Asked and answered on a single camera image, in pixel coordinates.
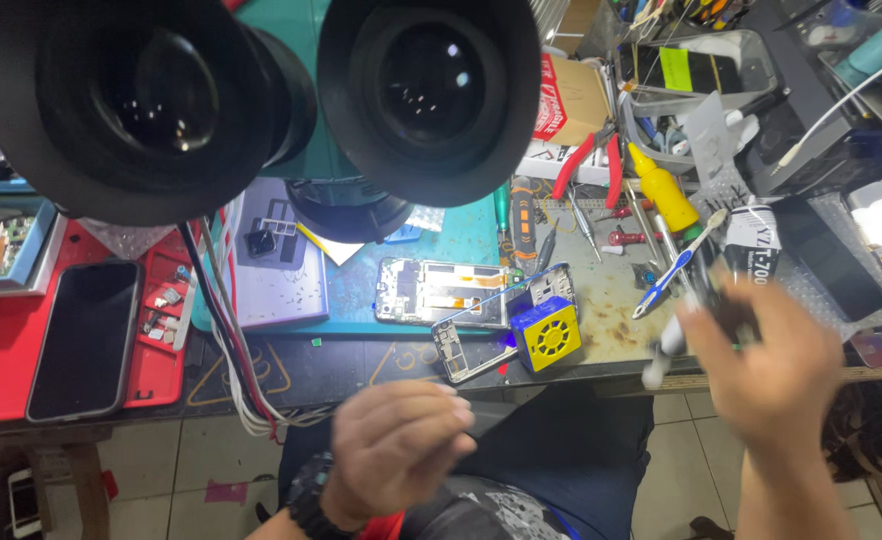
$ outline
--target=wristwatch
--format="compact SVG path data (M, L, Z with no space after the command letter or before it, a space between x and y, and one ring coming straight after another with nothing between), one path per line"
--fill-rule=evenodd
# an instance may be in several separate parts
M316 453L291 480L287 492L287 511L291 520L311 540L347 540L355 536L353 532L338 528L321 510L321 492L334 464L335 458L329 451Z

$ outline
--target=black pants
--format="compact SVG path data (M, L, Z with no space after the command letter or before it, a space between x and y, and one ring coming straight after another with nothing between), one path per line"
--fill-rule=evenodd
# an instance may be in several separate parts
M598 398L590 384L549 386L486 432L454 474L518 487L558 510L582 538L627 539L651 460L652 405L651 397ZM330 447L330 420L287 430L282 505L301 466Z

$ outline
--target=yellow bottle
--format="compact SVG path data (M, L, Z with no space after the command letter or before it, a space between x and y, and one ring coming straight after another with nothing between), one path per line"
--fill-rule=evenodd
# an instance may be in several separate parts
M629 142L627 150L634 161L634 172L640 177L640 190L658 207L667 227L676 233L698 222L698 211L678 188L672 173L658 167L654 159Z

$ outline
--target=blue white toothbrush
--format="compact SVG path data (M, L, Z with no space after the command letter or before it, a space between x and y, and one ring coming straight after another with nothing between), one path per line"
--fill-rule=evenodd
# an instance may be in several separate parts
M674 264L671 265L670 268L667 269L667 272L664 272L664 275L661 276L660 279L644 293L644 296L641 297L640 302L638 303L638 307L634 310L634 313L631 315L632 319L640 318L642 315L648 312L648 308L657 302L659 298L661 298L661 294L665 292L665 288L668 287L668 284L675 277L675 274L678 273L678 270L684 268L688 262L691 260L691 257L695 254L695 251L698 251L698 248L701 247L701 243L704 242L705 239L708 238L708 234L711 233L714 229L721 227L724 223L724 219L728 216L728 210L722 208L716 211L711 218L708 219L708 226L704 228L698 238L696 238L687 249L681 251L678 254L678 257L675 259ZM670 238L665 238L664 241L670 242L672 241Z

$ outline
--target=small fan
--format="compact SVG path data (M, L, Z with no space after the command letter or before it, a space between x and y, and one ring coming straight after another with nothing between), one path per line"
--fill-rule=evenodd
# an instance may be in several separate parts
M575 305L553 296L534 308L511 318L520 359L531 371L563 359L581 346Z

